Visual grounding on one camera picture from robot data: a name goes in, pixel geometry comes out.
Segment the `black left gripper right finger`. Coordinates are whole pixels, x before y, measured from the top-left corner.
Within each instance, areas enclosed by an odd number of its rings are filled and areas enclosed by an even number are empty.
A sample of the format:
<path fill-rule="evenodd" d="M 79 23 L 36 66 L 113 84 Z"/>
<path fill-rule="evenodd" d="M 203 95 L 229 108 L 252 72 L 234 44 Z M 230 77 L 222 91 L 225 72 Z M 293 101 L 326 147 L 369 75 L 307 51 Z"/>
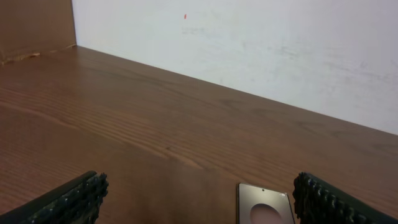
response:
<path fill-rule="evenodd" d="M 301 172 L 294 180 L 294 213 L 303 224 L 397 224 L 318 177 Z"/>

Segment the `Galaxy smartphone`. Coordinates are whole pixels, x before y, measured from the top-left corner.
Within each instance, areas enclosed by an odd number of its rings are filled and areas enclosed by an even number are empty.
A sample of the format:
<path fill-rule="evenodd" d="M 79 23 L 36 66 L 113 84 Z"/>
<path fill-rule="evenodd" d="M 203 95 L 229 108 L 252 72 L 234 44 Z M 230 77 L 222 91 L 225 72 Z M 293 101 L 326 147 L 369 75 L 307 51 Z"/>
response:
<path fill-rule="evenodd" d="M 237 185 L 236 223 L 295 224 L 288 194 L 239 183 Z"/>

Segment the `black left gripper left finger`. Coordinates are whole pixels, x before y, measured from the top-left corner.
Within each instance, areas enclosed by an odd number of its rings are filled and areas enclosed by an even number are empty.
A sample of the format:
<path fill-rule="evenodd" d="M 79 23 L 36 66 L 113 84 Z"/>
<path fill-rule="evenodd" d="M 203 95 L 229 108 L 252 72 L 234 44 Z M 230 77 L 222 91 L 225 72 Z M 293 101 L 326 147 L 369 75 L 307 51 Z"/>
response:
<path fill-rule="evenodd" d="M 1 215 L 1 223 L 94 224 L 108 194 L 107 175 L 88 171 Z"/>

